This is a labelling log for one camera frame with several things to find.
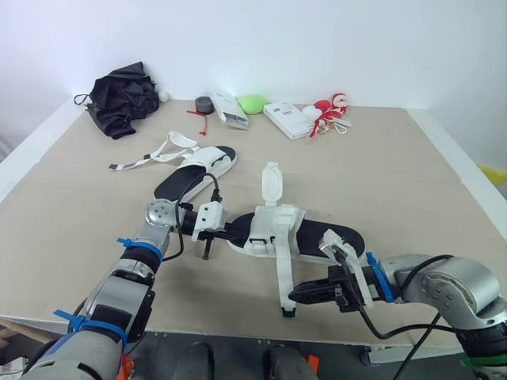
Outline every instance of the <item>yellow object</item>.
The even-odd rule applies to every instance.
[[[484,175],[488,177],[488,180],[491,181],[492,184],[495,186],[500,186],[504,182],[507,181],[507,172],[504,172],[502,170],[495,170],[488,168],[487,166],[478,166]]]

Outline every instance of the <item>white ball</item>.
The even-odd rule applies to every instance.
[[[162,103],[166,103],[167,101],[169,101],[169,94],[167,93],[167,91],[165,91],[164,89],[160,89],[158,91],[158,99],[162,102]]]

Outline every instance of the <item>blue cable tie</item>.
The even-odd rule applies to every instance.
[[[380,268],[379,263],[377,262],[375,256],[373,256],[373,252],[366,252],[366,259],[368,264],[370,264],[370,266],[372,267],[373,272],[375,273],[375,276],[380,283],[380,287],[382,288],[383,294],[386,296],[386,302],[387,303],[394,302],[395,298],[393,297],[391,287],[389,286],[386,276],[383,274],[383,270]]]
[[[162,255],[162,252],[160,252],[160,249],[158,249],[154,245],[151,245],[149,243],[143,243],[141,241],[132,241],[132,239],[123,239],[122,237],[117,238],[116,241],[121,243],[123,245],[123,247],[125,247],[125,248],[143,247],[143,248],[149,249],[151,252],[153,252],[155,255],[157,255],[158,259],[162,263],[162,259],[164,258],[164,256]]]
[[[120,337],[122,351],[125,349],[125,346],[127,346],[126,332],[116,325],[103,321],[88,321],[84,315],[74,316],[63,310],[56,310],[53,314],[63,319],[67,319],[71,323],[72,329],[75,332],[80,331],[83,327],[96,327],[98,329],[108,330]]]

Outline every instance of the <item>black umbrella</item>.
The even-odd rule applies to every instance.
[[[116,140],[135,133],[132,120],[144,119],[158,109],[160,102],[154,88],[143,63],[137,62],[97,79],[90,95],[77,95],[74,102],[80,105],[90,97],[88,113],[101,131]],[[76,98],[82,96],[85,98],[78,103]]]

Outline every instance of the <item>black roll of tape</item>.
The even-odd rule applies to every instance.
[[[209,97],[198,97],[196,99],[196,111],[209,115],[215,111],[212,100]]]

